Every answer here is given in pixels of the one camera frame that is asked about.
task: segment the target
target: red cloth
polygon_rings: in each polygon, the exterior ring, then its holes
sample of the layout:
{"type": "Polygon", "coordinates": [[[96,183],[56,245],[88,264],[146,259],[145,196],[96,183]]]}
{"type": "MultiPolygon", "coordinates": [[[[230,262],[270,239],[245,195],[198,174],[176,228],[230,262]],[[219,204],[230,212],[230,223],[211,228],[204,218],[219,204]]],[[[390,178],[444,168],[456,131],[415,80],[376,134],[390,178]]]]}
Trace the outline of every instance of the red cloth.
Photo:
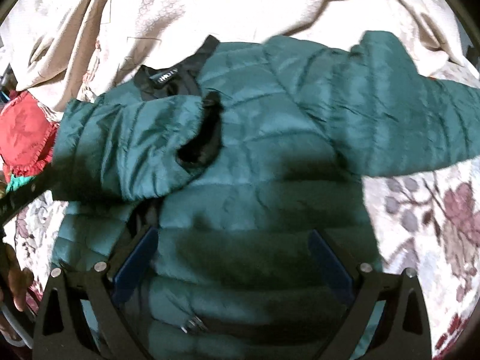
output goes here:
{"type": "Polygon", "coordinates": [[[0,112],[0,155],[10,175],[36,176],[52,160],[58,123],[47,120],[38,100],[24,91],[0,112]]]}

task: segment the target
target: human hand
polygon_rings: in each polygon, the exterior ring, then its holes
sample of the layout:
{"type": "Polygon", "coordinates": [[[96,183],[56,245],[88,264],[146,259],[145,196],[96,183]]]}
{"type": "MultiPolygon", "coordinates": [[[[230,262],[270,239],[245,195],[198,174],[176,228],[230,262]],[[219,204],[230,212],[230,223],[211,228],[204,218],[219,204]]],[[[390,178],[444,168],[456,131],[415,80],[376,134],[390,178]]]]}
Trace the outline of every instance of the human hand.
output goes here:
{"type": "MultiPolygon", "coordinates": [[[[26,308],[26,295],[28,288],[32,285],[34,275],[28,268],[20,269],[15,250],[10,245],[5,245],[6,255],[9,261],[8,286],[13,296],[13,302],[18,311],[26,308]]],[[[3,292],[0,288],[0,302],[3,302],[3,292]]],[[[8,335],[13,340],[19,337],[10,326],[3,314],[0,314],[0,332],[8,335]]]]}

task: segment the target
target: beige blanket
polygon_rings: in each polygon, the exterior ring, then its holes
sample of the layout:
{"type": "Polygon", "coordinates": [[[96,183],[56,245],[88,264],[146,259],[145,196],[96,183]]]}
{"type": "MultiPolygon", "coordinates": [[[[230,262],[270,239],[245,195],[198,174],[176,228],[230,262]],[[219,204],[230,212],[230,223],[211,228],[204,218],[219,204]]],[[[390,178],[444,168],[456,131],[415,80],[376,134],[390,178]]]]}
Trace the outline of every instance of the beige blanket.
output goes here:
{"type": "Polygon", "coordinates": [[[93,100],[139,64],[171,66],[208,34],[263,42],[286,33],[349,49],[365,30],[397,35],[423,75],[462,56],[443,0],[19,0],[0,28],[18,90],[62,111],[93,100]]]}

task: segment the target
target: jacket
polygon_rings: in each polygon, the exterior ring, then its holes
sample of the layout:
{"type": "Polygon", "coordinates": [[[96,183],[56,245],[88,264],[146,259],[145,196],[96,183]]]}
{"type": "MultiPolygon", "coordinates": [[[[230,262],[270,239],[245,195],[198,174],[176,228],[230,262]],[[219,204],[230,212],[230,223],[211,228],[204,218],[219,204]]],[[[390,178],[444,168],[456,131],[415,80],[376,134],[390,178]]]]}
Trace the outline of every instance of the jacket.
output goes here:
{"type": "Polygon", "coordinates": [[[104,261],[129,237],[138,202],[162,198],[158,253],[130,319],[156,359],[312,358],[345,309],[311,260],[311,230],[381,269],[361,176],[480,154],[480,91],[420,76],[386,32],[349,52],[284,36],[221,43],[198,96],[155,99],[158,75],[147,72],[67,106],[54,197],[75,203],[54,261],[104,261]],[[208,158],[179,159],[208,107],[219,141],[210,131],[208,158]],[[195,317],[208,332],[183,333],[195,317]]]}

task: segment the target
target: silver screw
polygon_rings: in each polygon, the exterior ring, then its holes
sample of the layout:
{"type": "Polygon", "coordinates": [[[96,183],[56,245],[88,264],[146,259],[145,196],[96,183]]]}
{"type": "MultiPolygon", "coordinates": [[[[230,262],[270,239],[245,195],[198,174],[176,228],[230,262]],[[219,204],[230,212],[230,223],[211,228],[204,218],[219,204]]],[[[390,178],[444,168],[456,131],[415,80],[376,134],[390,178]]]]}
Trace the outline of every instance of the silver screw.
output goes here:
{"type": "Polygon", "coordinates": [[[405,274],[409,278],[414,278],[417,275],[417,271],[413,268],[407,268],[407,269],[405,269],[405,274]]]}
{"type": "Polygon", "coordinates": [[[370,272],[372,272],[374,269],[371,267],[370,264],[368,264],[367,262],[362,262],[360,264],[360,270],[366,274],[369,274],[370,272]]]}
{"type": "Polygon", "coordinates": [[[97,272],[103,272],[103,271],[105,271],[105,269],[107,269],[107,264],[104,261],[97,262],[94,266],[94,269],[97,272]]]}
{"type": "Polygon", "coordinates": [[[58,278],[61,274],[62,274],[62,270],[60,268],[54,268],[52,269],[50,276],[52,276],[52,278],[58,278]]]}

